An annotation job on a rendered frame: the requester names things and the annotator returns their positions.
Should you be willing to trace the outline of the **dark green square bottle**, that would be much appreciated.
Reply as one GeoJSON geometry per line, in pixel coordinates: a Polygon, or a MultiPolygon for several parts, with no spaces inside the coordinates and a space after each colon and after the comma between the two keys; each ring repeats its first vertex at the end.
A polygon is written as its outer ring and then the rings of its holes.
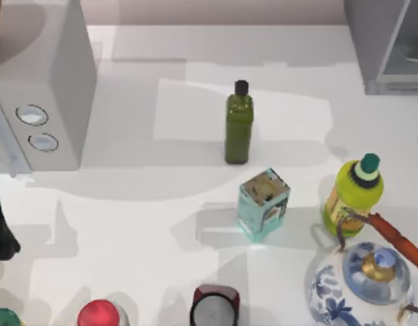
{"type": "Polygon", "coordinates": [[[249,83],[237,80],[234,93],[226,103],[225,161],[228,164],[245,164],[248,161],[252,124],[254,121],[254,101],[249,95],[249,83]]]}

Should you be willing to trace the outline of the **dark red and grey can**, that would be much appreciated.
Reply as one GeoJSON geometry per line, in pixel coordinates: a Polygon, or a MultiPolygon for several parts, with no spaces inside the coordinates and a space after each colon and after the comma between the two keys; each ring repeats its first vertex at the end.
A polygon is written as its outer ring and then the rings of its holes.
{"type": "Polygon", "coordinates": [[[238,326],[240,294],[230,286],[203,284],[193,293],[189,326],[238,326]]]}

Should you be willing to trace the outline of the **blue and white teapot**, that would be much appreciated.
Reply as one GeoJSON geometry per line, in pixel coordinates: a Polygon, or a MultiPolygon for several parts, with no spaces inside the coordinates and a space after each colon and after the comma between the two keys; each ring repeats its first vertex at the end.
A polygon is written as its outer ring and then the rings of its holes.
{"type": "Polygon", "coordinates": [[[387,242],[346,245],[337,225],[339,246],[313,275],[307,303],[313,326],[409,326],[418,314],[408,265],[418,269],[418,248],[380,214],[347,217],[372,226],[387,242]]]}

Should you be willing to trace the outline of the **large microwave knob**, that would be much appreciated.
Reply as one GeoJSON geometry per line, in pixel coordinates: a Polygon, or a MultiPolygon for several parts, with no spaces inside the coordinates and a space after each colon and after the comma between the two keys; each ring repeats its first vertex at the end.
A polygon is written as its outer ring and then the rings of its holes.
{"type": "Polygon", "coordinates": [[[41,107],[33,104],[18,107],[15,110],[17,118],[29,126],[41,126],[48,122],[48,113],[41,107]]]}

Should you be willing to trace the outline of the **grey cabinet with dark inside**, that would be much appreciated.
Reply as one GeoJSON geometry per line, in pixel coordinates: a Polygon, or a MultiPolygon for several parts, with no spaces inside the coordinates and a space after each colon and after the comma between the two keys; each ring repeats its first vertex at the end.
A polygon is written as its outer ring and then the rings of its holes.
{"type": "Polygon", "coordinates": [[[418,0],[344,0],[368,95],[418,95],[418,0]]]}

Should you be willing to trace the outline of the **yellow-green bottle with green cap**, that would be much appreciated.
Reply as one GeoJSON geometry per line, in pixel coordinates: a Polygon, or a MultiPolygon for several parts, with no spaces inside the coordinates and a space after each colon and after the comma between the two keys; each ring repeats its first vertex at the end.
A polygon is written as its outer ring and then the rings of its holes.
{"type": "Polygon", "coordinates": [[[344,163],[337,173],[335,184],[323,208],[323,222],[330,234],[337,235],[337,225],[342,221],[344,237],[356,236],[364,222],[348,216],[353,211],[368,216],[383,194],[383,177],[379,172],[380,158],[366,153],[360,160],[344,163]]]}

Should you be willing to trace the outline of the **bottle with red cap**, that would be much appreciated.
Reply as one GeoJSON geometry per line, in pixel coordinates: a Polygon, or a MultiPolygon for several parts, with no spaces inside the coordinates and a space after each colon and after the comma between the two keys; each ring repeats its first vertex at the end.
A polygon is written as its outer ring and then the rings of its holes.
{"type": "Polygon", "coordinates": [[[107,299],[88,302],[77,315],[76,326],[131,326],[126,311],[107,299]]]}

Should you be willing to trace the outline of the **teal printed carton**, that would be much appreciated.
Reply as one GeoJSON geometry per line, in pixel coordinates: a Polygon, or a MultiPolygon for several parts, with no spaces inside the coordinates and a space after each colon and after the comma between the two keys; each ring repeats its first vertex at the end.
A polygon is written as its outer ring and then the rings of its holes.
{"type": "Polygon", "coordinates": [[[272,168],[240,185],[237,222],[252,242],[279,228],[290,195],[289,185],[272,168]]]}

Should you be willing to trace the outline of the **pale microwave oven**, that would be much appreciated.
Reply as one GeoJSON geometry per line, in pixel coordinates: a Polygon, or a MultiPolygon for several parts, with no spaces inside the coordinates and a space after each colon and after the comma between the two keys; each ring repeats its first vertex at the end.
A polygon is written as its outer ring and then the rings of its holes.
{"type": "Polygon", "coordinates": [[[80,167],[97,71],[81,0],[1,0],[0,173],[16,176],[80,167]],[[37,105],[49,120],[21,122],[16,108],[37,105]],[[42,152],[31,135],[56,137],[42,152]]]}

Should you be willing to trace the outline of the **small microwave knob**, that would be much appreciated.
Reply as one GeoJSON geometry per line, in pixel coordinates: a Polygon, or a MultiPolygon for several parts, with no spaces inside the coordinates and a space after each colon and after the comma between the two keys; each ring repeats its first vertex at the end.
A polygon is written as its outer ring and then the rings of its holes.
{"type": "Polygon", "coordinates": [[[31,135],[28,142],[34,149],[42,152],[51,152],[58,149],[59,142],[56,137],[48,133],[31,135]]]}

